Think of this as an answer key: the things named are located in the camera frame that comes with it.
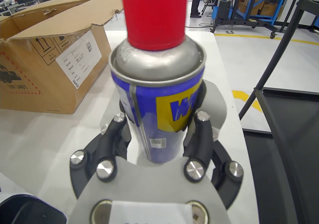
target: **white label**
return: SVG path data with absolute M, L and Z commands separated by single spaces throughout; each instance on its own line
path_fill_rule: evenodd
M 101 58 L 93 33 L 89 31 L 59 55 L 56 62 L 78 89 Z
M 113 201 L 111 224 L 193 224 L 191 205 Z
M 150 138 L 152 148 L 166 148 L 166 138 Z

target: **metal screw cap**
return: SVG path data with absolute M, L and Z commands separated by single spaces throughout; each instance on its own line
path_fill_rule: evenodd
M 102 200 L 93 208 L 91 215 L 92 224 L 105 224 L 110 219 L 112 209 L 112 201 Z
M 108 124 L 105 124 L 101 127 L 101 134 L 105 134 L 106 130 L 108 128 Z
M 189 161 L 186 166 L 186 172 L 189 175 L 189 177 L 193 180 L 199 180 L 204 175 L 204 168 L 200 164 L 200 162 L 192 160 Z
M 99 179 L 106 179 L 112 175 L 114 170 L 114 165 L 110 160 L 104 160 L 98 164 L 96 168 L 96 174 Z
M 196 117 L 197 117 L 200 121 L 206 122 L 206 121 L 209 120 L 209 117 L 210 117 L 210 116 L 209 116 L 206 112 L 204 112 L 204 111 L 199 111 L 199 112 L 197 112 Z
M 235 177 L 242 177 L 244 174 L 244 170 L 242 166 L 236 161 L 231 161 L 229 164 L 229 171 Z
M 193 224 L 208 224 L 208 213 L 206 208 L 197 201 L 189 201 L 192 205 Z
M 70 161 L 73 165 L 78 165 L 83 161 L 83 158 L 84 158 L 84 151 L 78 150 L 72 154 Z
M 125 119 L 125 114 L 123 112 L 119 112 L 114 116 L 114 121 L 117 123 L 122 122 Z

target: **gray metal plate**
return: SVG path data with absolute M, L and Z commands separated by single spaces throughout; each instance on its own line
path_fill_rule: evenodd
M 69 218 L 69 224 L 88 224 L 92 207 L 99 201 L 120 200 L 158 203 L 201 202 L 208 210 L 210 223 L 230 224 L 227 211 L 210 179 L 189 182 L 183 173 L 188 157 L 157 167 L 141 167 L 116 157 L 118 172 L 110 183 L 93 175 Z

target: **shipping label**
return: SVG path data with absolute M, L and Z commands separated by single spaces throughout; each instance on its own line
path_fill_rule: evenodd
M 101 58 L 93 33 L 89 31 L 61 53 L 56 62 L 78 89 Z

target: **qr code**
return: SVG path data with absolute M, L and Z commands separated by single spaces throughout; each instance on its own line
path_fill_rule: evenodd
M 87 49 L 89 50 L 89 52 L 91 52 L 92 46 L 91 46 L 91 43 L 90 43 L 90 42 L 88 42 L 88 43 L 86 44 L 86 47 L 87 47 Z

